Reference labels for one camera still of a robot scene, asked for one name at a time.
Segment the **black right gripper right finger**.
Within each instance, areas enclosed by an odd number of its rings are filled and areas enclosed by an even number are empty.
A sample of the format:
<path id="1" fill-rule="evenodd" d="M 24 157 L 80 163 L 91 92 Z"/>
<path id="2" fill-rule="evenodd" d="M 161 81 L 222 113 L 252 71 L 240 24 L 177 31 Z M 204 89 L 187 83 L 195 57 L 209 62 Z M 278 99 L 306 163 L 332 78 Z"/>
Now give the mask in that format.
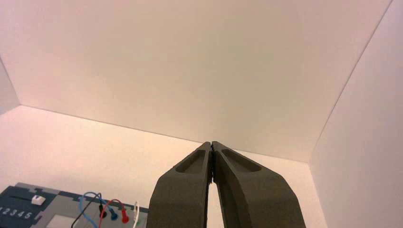
<path id="1" fill-rule="evenodd" d="M 226 228 L 304 228 L 298 198 L 278 173 L 212 142 L 213 181 Z"/>

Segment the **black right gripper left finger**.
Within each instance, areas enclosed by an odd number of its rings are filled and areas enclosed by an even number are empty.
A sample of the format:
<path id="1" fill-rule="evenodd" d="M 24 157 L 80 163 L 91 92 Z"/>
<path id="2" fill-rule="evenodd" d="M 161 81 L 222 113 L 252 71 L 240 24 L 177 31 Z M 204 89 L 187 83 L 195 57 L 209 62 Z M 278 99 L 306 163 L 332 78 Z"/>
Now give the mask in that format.
<path id="1" fill-rule="evenodd" d="M 146 226 L 205 228 L 211 182 L 211 143 L 204 142 L 158 179 Z"/>

